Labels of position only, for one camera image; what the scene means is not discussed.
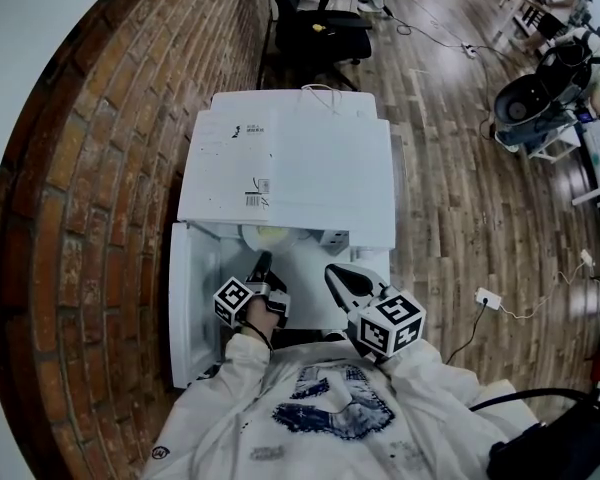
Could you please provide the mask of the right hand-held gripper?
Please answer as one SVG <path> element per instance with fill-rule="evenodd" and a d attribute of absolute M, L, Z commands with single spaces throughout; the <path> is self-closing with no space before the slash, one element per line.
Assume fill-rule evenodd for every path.
<path fill-rule="evenodd" d="M 332 263 L 324 279 L 336 305 L 351 312 L 347 334 L 362 356 L 387 360 L 422 337 L 426 310 L 406 291 L 390 290 L 375 271 Z"/>

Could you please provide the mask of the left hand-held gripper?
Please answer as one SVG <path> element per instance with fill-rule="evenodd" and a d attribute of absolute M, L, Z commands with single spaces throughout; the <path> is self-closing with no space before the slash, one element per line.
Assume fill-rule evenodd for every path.
<path fill-rule="evenodd" d="M 291 297 L 286 285 L 271 272 L 272 260 L 269 251 L 262 252 L 244 282 L 231 277 L 213 295 L 214 313 L 227 326 L 235 328 L 245 320 L 247 306 L 253 298 L 262 299 L 267 311 L 279 317 L 279 328 L 286 326 Z"/>

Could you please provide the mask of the white round plate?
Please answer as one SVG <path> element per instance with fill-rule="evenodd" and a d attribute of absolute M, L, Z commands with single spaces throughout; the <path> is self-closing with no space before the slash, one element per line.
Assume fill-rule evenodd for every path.
<path fill-rule="evenodd" d="M 269 251 L 273 255 L 288 252 L 299 240 L 299 231 L 293 228 L 285 228 L 288 233 L 284 237 L 262 237 L 256 231 L 256 225 L 241 225 L 240 234 L 246 245 L 254 252 Z"/>

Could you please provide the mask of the white microwave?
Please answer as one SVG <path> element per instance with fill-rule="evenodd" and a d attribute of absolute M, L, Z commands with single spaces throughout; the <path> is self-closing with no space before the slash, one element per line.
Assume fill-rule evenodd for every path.
<path fill-rule="evenodd" d="M 230 315 L 214 304 L 264 251 L 291 299 L 287 327 L 347 325 L 330 263 L 389 274 L 394 181 L 386 121 L 315 112 L 207 110 L 185 165 L 169 265 L 172 380 L 185 388 L 221 356 Z"/>

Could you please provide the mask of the person's right forearm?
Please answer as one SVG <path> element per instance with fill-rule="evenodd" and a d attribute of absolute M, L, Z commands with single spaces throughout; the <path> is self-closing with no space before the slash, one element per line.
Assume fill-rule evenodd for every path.
<path fill-rule="evenodd" d="M 482 390 L 474 372 L 445 364 L 440 352 L 426 340 L 418 340 L 393 357 L 378 360 L 376 365 L 396 392 L 409 400 L 456 400 L 467 406 Z"/>

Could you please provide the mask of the person's left forearm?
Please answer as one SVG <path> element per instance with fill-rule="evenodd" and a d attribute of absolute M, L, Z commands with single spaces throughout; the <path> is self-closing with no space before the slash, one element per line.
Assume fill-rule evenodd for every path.
<path fill-rule="evenodd" d="M 249 302 L 246 321 L 256 326 L 270 340 L 279 317 L 267 311 L 262 299 Z M 248 397 L 260 388 L 272 353 L 250 329 L 241 328 L 229 340 L 225 361 L 219 371 L 219 385 L 233 399 Z"/>

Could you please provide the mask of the black wristband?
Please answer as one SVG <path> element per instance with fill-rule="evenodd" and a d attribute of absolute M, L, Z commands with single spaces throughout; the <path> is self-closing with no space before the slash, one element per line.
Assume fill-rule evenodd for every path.
<path fill-rule="evenodd" d="M 274 350 L 274 349 L 273 349 L 273 347 L 272 347 L 272 345 L 271 345 L 271 343 L 270 343 L 270 340 L 269 340 L 269 339 L 266 337 L 266 335 L 265 335 L 265 334 L 264 334 L 262 331 L 260 331 L 260 330 L 259 330 L 259 329 L 258 329 L 256 326 L 252 325 L 252 324 L 251 324 L 250 322 L 248 322 L 248 321 L 244 321 L 244 322 L 242 322 L 242 323 L 241 323 L 241 327 L 242 327 L 242 328 L 247 328 L 247 329 L 250 329 L 250 330 L 251 330 L 253 333 L 255 333 L 255 334 L 256 334 L 256 335 L 257 335 L 257 336 L 260 338 L 260 340 L 261 340 L 261 341 L 262 341 L 262 342 L 263 342 L 263 343 L 264 343 L 264 344 L 267 346 L 267 348 L 269 349 L 269 351 L 270 351 L 271 353 L 273 353 L 273 350 Z"/>

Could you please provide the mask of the person's white printed shirt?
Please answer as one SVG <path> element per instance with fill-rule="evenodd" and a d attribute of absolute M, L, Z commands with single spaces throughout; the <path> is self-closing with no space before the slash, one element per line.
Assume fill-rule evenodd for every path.
<path fill-rule="evenodd" d="M 487 480 L 491 447 L 536 423 L 521 401 L 493 404 L 506 380 L 467 406 L 409 400 L 347 341 L 273 351 L 239 399 L 220 368 L 176 400 L 142 480 Z"/>

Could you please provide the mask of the black office chair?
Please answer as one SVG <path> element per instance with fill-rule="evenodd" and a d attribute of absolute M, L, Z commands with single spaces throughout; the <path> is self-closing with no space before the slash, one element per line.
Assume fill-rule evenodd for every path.
<path fill-rule="evenodd" d="M 301 10 L 300 0 L 275 0 L 278 8 L 275 44 L 279 51 L 308 63 L 333 65 L 361 61 L 372 54 L 368 31 L 372 25 L 350 11 L 327 10 L 320 0 L 314 10 Z M 314 24 L 326 27 L 315 32 Z"/>

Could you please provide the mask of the black round bucket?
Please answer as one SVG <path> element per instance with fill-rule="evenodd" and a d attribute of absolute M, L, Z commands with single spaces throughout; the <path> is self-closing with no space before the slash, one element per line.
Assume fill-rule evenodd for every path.
<path fill-rule="evenodd" d="M 591 76 L 592 52 L 575 41 L 550 48 L 535 71 L 506 85 L 494 101 L 498 124 L 515 127 L 576 102 Z"/>

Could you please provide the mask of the black bag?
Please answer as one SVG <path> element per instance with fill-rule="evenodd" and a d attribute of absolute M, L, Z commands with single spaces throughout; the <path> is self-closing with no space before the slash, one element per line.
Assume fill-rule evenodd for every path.
<path fill-rule="evenodd" d="M 489 480 L 600 480 L 600 406 L 579 402 L 491 448 Z"/>

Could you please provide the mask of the white stool frame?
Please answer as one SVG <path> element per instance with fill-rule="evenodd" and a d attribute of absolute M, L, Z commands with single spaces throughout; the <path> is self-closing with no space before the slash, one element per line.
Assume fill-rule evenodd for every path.
<path fill-rule="evenodd" d="M 581 141 L 574 127 L 560 128 L 549 132 L 539 146 L 527 152 L 527 156 L 530 159 L 555 164 L 575 152 L 580 146 Z"/>

